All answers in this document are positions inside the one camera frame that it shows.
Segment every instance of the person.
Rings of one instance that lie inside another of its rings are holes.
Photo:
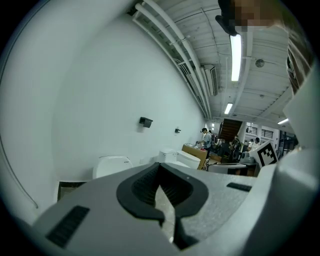
[[[308,75],[314,54],[302,28],[279,0],[218,0],[221,15],[215,17],[230,36],[248,28],[263,29],[277,26],[288,34],[288,56],[283,62],[293,94],[296,94]]]
[[[252,145],[250,146],[248,146],[248,152],[249,151],[251,151],[251,150],[255,150],[255,149],[257,149],[259,146],[260,146],[260,139],[257,137],[257,138],[255,138],[255,141],[252,143]]]
[[[209,153],[211,149],[211,134],[208,132],[207,128],[202,128],[201,132],[204,134],[203,140],[197,141],[196,143],[204,143],[204,149],[207,151],[206,158],[209,158]]]
[[[250,143],[249,143],[249,145],[248,145],[248,149],[250,148],[252,148],[252,145],[254,144],[254,140],[253,139],[250,139]]]
[[[230,142],[230,149],[231,150],[236,150],[238,148],[238,146],[240,145],[240,140],[239,140],[239,136],[235,135],[234,139],[232,142]]]

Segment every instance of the floor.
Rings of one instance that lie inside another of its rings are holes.
[[[61,200],[65,195],[79,188],[84,183],[85,182],[60,182],[58,190],[58,201]]]
[[[155,208],[164,213],[165,220],[162,224],[161,230],[172,243],[175,231],[175,208],[170,203],[161,186],[159,186],[155,194]]]
[[[209,159],[209,165],[214,165],[214,164],[220,164],[220,162],[216,161],[216,160],[213,160],[213,159]]]

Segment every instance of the white toilet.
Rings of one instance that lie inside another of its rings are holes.
[[[182,150],[175,151],[170,148],[165,148],[159,151],[158,161],[160,163],[171,163],[192,169],[197,169],[200,164],[199,158]]]
[[[134,167],[129,158],[124,155],[107,155],[99,157],[99,161],[93,168],[93,179],[119,173]]]

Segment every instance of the black slot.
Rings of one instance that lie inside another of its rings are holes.
[[[88,212],[89,208],[75,206],[63,219],[46,235],[46,238],[57,246],[64,248],[76,232]]]
[[[229,188],[233,188],[236,190],[242,190],[242,191],[246,191],[249,192],[252,188],[252,186],[248,186],[248,185],[243,185],[243,184],[239,184],[239,183],[234,183],[234,182],[230,182],[228,185],[226,185]]]

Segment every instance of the backpack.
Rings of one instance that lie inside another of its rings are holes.
[[[217,136],[211,134],[211,146],[214,146],[217,143]]]

